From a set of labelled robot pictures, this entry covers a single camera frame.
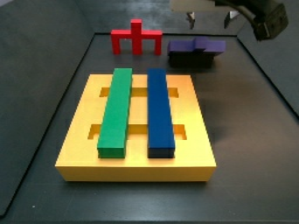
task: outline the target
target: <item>toy block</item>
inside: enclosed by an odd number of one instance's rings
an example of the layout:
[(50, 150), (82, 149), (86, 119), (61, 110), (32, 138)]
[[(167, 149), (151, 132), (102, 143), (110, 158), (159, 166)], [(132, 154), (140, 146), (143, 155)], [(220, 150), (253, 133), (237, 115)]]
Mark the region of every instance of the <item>toy block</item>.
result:
[(155, 55), (161, 54), (163, 32), (144, 31), (143, 20), (139, 18), (131, 19), (131, 30), (112, 30), (110, 42), (113, 54), (120, 54), (120, 39), (132, 39), (133, 54), (143, 54), (143, 39), (153, 39), (155, 41)]
[(173, 157), (173, 124), (165, 83), (165, 71), (147, 71), (148, 157)]
[(131, 85), (132, 69), (116, 68), (97, 138), (97, 156), (100, 158), (125, 157)]
[(213, 57), (225, 52), (225, 41), (197, 37), (171, 40), (167, 47), (171, 67), (211, 68)]
[(80, 97), (56, 169), (65, 181), (208, 181), (216, 169), (189, 75), (165, 75), (175, 157), (148, 158), (147, 75), (133, 74), (125, 158), (100, 158), (97, 141), (112, 74), (92, 74)]

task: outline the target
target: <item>dark background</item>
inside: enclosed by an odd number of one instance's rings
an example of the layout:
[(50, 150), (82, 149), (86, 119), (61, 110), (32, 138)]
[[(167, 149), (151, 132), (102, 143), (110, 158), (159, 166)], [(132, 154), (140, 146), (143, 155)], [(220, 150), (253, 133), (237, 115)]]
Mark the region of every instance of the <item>dark background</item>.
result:
[[(284, 4), (287, 30), (260, 43), (241, 17), (224, 30), (221, 14), (196, 13), (188, 30), (168, 1), (14, 0), (0, 7), (0, 223), (299, 221), (299, 3)], [(131, 54), (129, 40), (112, 54), (106, 33), (128, 29), (131, 18), (165, 33), (161, 56), (149, 40), (143, 55)], [(201, 34), (227, 41), (212, 68), (169, 68), (168, 41)], [(114, 67), (191, 74), (217, 162), (209, 182), (61, 179), (53, 165), (86, 79)]]

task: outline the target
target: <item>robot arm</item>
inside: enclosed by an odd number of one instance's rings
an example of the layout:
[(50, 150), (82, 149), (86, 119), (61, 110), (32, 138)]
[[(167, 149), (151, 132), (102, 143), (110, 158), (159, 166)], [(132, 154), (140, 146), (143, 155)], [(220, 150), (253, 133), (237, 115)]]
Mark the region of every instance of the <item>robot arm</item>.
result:
[(251, 23), (256, 40), (273, 39), (288, 25), (285, 7), (275, 0), (171, 0), (171, 8), (173, 11), (228, 11), (232, 8)]

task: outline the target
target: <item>red block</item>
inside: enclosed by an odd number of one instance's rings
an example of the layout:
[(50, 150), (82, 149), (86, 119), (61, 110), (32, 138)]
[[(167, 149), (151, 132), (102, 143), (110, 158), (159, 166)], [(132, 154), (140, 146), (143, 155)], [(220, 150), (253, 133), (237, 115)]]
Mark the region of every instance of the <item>red block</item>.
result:
[(132, 39), (133, 54), (143, 54), (143, 39), (153, 39), (153, 53), (161, 54), (163, 32), (143, 31), (143, 20), (140, 18), (131, 19), (131, 30), (112, 30), (110, 42), (113, 54), (120, 54), (120, 39)]

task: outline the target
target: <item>black table surface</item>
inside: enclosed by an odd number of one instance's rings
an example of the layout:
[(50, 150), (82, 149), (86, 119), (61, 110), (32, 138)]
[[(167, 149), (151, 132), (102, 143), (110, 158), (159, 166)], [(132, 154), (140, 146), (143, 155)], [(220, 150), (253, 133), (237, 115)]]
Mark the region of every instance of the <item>black table surface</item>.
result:
[[(0, 223), (299, 221), (297, 118), (236, 38), (212, 38), (227, 41), (227, 51), (211, 69), (171, 68), (167, 43), (191, 38), (164, 36), (161, 56), (145, 41), (135, 56), (129, 40), (113, 55), (109, 36), (94, 36)], [(114, 67), (191, 75), (217, 163), (207, 183), (62, 180), (53, 166), (86, 79)]]

